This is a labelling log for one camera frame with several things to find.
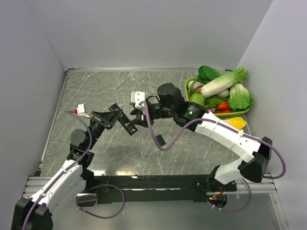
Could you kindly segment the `black remote control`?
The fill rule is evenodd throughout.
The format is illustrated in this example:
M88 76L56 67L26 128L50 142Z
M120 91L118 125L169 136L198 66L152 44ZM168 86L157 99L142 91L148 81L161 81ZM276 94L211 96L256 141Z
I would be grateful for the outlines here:
M115 111L115 110L121 111L121 114L118 118L118 121L124 127L124 129L128 132L128 134L130 136L132 136L133 134L135 134L138 131L136 126L134 124L132 124L130 119L126 116L126 114L123 112L123 110L116 103L111 105L108 109L109 109L109 111Z

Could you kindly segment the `black battery compartment cover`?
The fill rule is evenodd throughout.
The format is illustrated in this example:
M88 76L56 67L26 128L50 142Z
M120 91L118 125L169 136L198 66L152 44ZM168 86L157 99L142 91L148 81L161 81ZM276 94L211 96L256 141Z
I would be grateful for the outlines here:
M165 140L163 139L163 137L161 135L155 136L157 143L159 144L159 146L164 146L166 144Z

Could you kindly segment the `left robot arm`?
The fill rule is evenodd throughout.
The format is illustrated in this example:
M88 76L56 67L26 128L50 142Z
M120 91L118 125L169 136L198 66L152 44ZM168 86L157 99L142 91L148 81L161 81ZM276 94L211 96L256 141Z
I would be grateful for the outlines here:
M94 154L90 152L105 129L111 129L122 115L121 109L91 112L90 123L80 115L67 112L84 124L85 129L71 133L70 152L59 171L30 198L20 198L15 205L11 229L51 230L64 207L80 192L94 189L94 173L87 169Z

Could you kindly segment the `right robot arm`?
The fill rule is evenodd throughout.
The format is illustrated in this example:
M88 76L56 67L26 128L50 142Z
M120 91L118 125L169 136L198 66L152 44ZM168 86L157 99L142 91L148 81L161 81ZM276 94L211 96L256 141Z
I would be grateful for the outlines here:
M132 92L133 123L149 128L156 146L167 151L172 146L162 147L154 135L152 125L156 119L172 118L174 122L192 132L205 135L227 147L239 158L226 165L218 165L211 172L210 187L220 191L229 182L247 179L260 183L271 158L272 141L269 138L256 138L236 129L218 118L203 106L184 100L179 88L165 83L157 89L157 103L150 103L144 92Z

